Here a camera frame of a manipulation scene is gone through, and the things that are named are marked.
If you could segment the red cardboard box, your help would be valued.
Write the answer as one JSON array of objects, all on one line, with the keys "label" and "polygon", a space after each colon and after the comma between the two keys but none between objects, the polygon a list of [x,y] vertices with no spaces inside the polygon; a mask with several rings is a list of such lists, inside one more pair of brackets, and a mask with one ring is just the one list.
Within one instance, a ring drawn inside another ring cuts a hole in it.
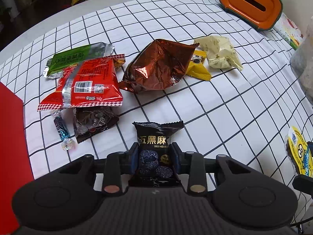
[{"label": "red cardboard box", "polygon": [[19,227],[12,210],[12,198],[19,188],[32,180],[23,102],[1,84],[1,234],[12,234]]}]

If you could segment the yellow small snack packet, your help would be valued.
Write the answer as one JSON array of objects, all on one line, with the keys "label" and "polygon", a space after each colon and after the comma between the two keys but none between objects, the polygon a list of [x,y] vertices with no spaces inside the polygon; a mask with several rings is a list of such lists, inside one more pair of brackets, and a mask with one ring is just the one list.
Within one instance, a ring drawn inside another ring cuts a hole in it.
[{"label": "yellow small snack packet", "polygon": [[201,50],[195,50],[191,61],[189,62],[186,75],[199,80],[210,81],[212,76],[210,72],[204,66],[204,61],[206,59],[206,52]]}]

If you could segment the brown foil snack bag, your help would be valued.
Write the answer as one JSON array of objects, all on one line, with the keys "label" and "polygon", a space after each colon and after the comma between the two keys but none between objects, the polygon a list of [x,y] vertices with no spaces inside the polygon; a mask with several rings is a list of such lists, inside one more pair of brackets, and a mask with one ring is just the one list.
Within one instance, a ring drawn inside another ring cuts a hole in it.
[{"label": "brown foil snack bag", "polygon": [[186,74],[198,46],[165,39],[152,41],[128,64],[119,88],[142,93],[174,86]]}]

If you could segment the blue wrapped candy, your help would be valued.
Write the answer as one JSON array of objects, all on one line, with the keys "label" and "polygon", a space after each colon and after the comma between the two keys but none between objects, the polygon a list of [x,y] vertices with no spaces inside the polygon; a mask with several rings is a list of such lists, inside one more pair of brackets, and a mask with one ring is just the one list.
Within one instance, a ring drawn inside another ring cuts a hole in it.
[{"label": "blue wrapped candy", "polygon": [[54,118],[54,124],[56,126],[56,130],[62,141],[62,148],[64,151],[69,151],[75,147],[75,143],[73,139],[70,137],[69,131],[67,129],[66,123],[61,116],[60,110],[53,110],[51,115]]}]

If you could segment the yellow minion snack packet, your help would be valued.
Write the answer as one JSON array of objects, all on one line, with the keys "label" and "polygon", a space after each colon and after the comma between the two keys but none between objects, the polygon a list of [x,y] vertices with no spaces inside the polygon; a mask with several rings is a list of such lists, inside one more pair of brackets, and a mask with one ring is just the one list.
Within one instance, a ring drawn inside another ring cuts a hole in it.
[{"label": "yellow minion snack packet", "polygon": [[285,138],[285,149],[295,173],[312,178],[312,154],[300,130],[291,126]]}]

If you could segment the orange tissue box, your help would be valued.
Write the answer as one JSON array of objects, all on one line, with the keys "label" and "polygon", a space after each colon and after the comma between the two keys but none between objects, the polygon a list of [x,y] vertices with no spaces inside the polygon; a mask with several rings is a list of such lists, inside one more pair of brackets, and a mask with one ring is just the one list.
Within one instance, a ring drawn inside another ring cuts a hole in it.
[{"label": "orange tissue box", "polygon": [[282,0],[219,0],[222,8],[257,31],[270,30],[280,19]]}]

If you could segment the colourful flat packet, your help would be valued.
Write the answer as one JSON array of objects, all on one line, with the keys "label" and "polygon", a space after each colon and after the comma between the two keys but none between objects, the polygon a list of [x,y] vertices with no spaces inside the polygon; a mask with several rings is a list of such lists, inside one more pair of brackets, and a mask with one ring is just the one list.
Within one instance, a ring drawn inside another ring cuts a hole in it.
[{"label": "colourful flat packet", "polygon": [[303,39],[303,34],[283,12],[273,28],[294,50],[297,50]]}]

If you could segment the cream snack packet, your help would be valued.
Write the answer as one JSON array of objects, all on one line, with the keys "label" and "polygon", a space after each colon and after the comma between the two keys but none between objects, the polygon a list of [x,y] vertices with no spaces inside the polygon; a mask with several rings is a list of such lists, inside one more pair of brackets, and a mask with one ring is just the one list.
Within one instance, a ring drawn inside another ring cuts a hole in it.
[{"label": "cream snack packet", "polygon": [[209,66],[214,69],[244,68],[230,40],[221,36],[206,36],[194,39],[199,47],[206,52]]}]

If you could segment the white checkered tablecloth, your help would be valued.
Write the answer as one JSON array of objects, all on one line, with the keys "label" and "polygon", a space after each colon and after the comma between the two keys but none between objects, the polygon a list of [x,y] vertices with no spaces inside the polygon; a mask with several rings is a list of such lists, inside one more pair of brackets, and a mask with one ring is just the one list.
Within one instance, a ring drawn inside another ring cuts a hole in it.
[{"label": "white checkered tablecloth", "polygon": [[[61,149],[52,116],[37,107],[57,85],[43,77],[46,61],[78,46],[112,43],[130,63],[148,44],[167,39],[191,44],[199,37],[230,40],[242,70],[209,68],[208,81],[190,76],[168,77],[160,70],[117,70],[128,74],[137,92],[122,90],[119,123],[77,145]],[[136,139],[134,121],[184,127],[174,141],[185,150],[206,156],[228,154],[291,185],[296,175],[284,150],[284,139],[295,126],[312,139],[312,106],[292,73],[292,47],[275,30],[258,32],[224,12],[218,0],[133,0],[80,16],[52,28],[21,47],[1,64],[1,82],[24,101],[25,126],[33,175],[39,178],[63,164],[91,153],[103,158],[124,150]]]}]

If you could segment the red snack bag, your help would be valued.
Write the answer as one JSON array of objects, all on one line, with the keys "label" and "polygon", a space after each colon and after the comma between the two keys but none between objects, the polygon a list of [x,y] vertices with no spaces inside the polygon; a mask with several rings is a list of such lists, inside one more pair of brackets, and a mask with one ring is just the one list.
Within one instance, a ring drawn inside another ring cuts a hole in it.
[{"label": "red snack bag", "polygon": [[37,110],[121,106],[123,97],[116,69],[125,61],[125,55],[118,54],[81,61],[65,68],[55,92],[44,98]]}]

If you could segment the black sesame snack packet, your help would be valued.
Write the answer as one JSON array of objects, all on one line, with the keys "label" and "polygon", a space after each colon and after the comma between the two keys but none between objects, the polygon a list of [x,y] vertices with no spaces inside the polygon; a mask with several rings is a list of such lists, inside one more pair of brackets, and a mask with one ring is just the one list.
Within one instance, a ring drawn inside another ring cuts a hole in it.
[{"label": "black sesame snack packet", "polygon": [[159,124],[133,122],[139,144],[139,162],[129,181],[130,187],[179,187],[180,180],[174,171],[174,161],[169,152],[170,138],[183,128],[183,121]]}]

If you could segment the green silver snack bar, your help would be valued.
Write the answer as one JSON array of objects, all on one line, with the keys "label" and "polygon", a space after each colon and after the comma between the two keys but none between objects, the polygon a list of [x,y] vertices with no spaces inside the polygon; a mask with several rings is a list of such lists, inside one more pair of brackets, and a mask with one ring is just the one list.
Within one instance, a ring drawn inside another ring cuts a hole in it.
[{"label": "green silver snack bar", "polygon": [[114,46],[109,43],[98,42],[85,46],[76,47],[64,52],[54,54],[46,63],[43,77],[57,79],[61,77],[63,69],[81,61],[110,56],[113,54]]}]

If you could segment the dark brown snack packet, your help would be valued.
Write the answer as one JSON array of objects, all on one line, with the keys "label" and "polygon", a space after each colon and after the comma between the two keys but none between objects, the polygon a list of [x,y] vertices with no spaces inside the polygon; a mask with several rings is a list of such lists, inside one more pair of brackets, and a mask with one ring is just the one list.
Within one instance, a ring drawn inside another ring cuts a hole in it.
[{"label": "dark brown snack packet", "polygon": [[119,121],[119,117],[106,106],[74,108],[73,112],[73,126],[78,143],[112,128]]}]

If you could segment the clear plastic bag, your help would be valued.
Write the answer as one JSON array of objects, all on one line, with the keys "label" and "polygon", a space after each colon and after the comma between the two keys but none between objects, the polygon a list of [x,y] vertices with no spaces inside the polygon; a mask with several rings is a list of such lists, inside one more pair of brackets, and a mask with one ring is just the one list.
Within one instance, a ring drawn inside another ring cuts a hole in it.
[{"label": "clear plastic bag", "polygon": [[313,39],[312,18],[308,24],[306,36],[292,55],[290,65],[301,89],[312,103],[313,98]]}]

